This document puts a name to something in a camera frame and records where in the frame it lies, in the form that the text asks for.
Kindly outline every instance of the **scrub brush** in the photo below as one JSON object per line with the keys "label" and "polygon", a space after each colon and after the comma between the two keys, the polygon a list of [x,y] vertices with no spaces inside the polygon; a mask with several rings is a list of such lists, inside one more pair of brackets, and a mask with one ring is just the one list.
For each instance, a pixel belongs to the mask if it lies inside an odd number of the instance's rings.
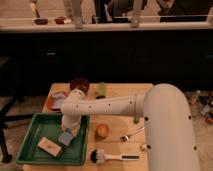
{"label": "scrub brush", "polygon": [[90,159],[93,163],[102,164],[106,160],[139,160],[138,155],[110,155],[106,154],[103,149],[92,151]]}

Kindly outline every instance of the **black brush handle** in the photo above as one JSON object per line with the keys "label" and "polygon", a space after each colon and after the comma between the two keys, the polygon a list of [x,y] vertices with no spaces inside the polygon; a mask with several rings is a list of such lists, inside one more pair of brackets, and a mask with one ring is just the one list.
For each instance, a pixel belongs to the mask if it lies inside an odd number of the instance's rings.
{"label": "black brush handle", "polygon": [[123,155],[122,156],[122,159],[124,159],[124,160],[139,160],[139,156],[131,156],[131,155]]}

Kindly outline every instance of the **plate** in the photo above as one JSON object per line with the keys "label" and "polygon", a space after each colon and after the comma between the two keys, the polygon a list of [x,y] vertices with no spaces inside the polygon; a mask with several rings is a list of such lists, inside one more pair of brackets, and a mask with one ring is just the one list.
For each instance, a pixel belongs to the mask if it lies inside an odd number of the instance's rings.
{"label": "plate", "polygon": [[60,111],[61,105],[67,96],[68,93],[64,91],[59,91],[51,94],[47,99],[47,108],[52,111]]}
{"label": "plate", "polygon": [[76,138],[66,147],[60,158],[54,158],[37,147],[42,137],[58,143],[62,133],[62,114],[35,114],[21,148],[16,158],[18,164],[45,164],[45,165],[70,165],[80,166],[85,162],[86,145],[88,136],[89,117],[81,117],[81,126]]}

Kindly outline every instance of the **table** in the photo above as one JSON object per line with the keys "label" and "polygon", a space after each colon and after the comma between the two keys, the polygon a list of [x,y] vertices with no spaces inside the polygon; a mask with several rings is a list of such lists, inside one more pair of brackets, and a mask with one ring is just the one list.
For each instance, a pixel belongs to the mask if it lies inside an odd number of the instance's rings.
{"label": "table", "polygon": [[[132,95],[135,93],[146,93],[152,84],[107,84],[107,97]],[[90,84],[89,92],[86,99],[96,97],[96,84]],[[68,83],[54,83],[51,86],[48,97],[57,91],[69,92]],[[50,113],[46,106],[47,100],[43,107],[43,112]],[[106,123],[110,132],[104,140],[95,138],[95,129],[99,123]],[[120,137],[135,131],[143,125],[143,119],[138,124],[133,123],[133,117],[128,116],[90,116],[89,134],[87,142],[86,160],[82,166],[51,166],[51,165],[24,165],[24,171],[148,171],[147,153],[140,150],[140,145],[145,143],[145,132],[134,135],[130,141],[121,143]],[[138,154],[138,161],[107,161],[104,164],[96,165],[90,161],[90,153],[94,149],[104,149],[109,154]]]}

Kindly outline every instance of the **green tray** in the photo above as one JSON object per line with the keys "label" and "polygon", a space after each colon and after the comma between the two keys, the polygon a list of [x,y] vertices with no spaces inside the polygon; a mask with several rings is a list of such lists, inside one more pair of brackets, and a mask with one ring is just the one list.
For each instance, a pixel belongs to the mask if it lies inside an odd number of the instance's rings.
{"label": "green tray", "polygon": [[42,137],[47,137],[58,143],[61,135],[61,114],[35,114],[28,132],[17,155],[18,164],[51,164],[80,166],[85,161],[89,117],[82,116],[79,134],[72,140],[69,147],[64,149],[60,158],[54,158],[38,149],[37,144]]}

